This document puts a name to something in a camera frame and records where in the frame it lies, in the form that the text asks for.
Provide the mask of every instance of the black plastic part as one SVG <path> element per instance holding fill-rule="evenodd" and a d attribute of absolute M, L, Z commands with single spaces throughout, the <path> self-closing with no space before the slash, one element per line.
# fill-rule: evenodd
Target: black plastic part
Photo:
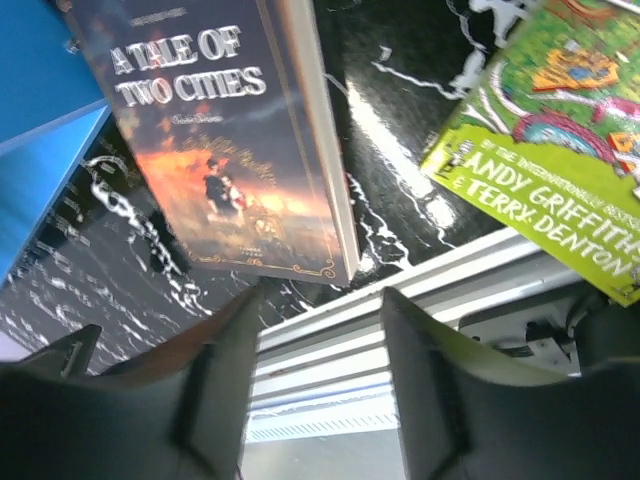
<path fill-rule="evenodd" d="M 640 478 L 640 362 L 567 378 L 446 327 L 399 292 L 381 309 L 411 480 Z"/>
<path fill-rule="evenodd" d="M 1 478 L 234 479 L 262 297 L 234 302 L 105 375 L 0 365 Z"/>
<path fill-rule="evenodd" d="M 84 375 L 101 332 L 102 327 L 87 325 L 24 358 L 17 365 L 41 375 L 60 378 Z"/>
<path fill-rule="evenodd" d="M 640 358 L 640 306 L 613 304 L 591 312 L 573 337 L 582 371 L 617 358 Z"/>
<path fill-rule="evenodd" d="M 527 320 L 537 320 L 539 314 L 536 309 L 540 305 L 554 304 L 567 298 L 582 298 L 594 290 L 594 287 L 586 282 L 567 285 L 538 295 L 533 295 L 522 300 L 517 300 L 515 302 L 467 315 L 460 319 L 458 326 L 460 329 L 463 329 L 469 325 L 474 325 L 497 317 L 512 316 L 520 312 L 521 315 L 527 318 Z"/>

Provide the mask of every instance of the black marble pattern surface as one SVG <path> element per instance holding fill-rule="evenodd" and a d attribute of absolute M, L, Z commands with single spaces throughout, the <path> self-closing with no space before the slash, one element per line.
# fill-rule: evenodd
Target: black marble pattern surface
<path fill-rule="evenodd" d="M 500 225 L 420 176 L 429 139 L 536 0 L 326 0 L 319 19 L 362 248 L 349 288 L 262 279 L 275 325 Z M 93 371 L 206 318 L 258 281 L 189 264 L 110 122 L 0 291 L 0 329 L 31 350 L 104 327 Z"/>

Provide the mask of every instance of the blue panel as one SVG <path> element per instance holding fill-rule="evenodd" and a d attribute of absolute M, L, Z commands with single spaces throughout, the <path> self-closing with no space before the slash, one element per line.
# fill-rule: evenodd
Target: blue panel
<path fill-rule="evenodd" d="M 2 3 L 0 154 L 26 141 L 28 132 L 42 133 L 107 104 L 83 56 L 66 51 L 70 38 L 42 0 Z"/>
<path fill-rule="evenodd" d="M 0 156 L 0 282 L 108 115 L 103 107 Z"/>

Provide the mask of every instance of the green book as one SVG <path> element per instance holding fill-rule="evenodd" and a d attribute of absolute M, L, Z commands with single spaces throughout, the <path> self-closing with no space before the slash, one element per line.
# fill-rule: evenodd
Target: green book
<path fill-rule="evenodd" d="M 622 305 L 640 298 L 638 32 L 608 1 L 545 2 L 421 167 Z"/>

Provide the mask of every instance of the book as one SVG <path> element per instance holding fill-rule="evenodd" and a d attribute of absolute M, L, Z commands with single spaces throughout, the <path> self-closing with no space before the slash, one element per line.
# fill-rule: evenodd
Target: book
<path fill-rule="evenodd" d="M 638 31 L 604 0 L 544 2 L 421 165 L 622 305 L 640 298 Z"/>
<path fill-rule="evenodd" d="M 76 0 L 67 15 L 192 261 L 349 283 L 359 250 L 310 0 Z"/>

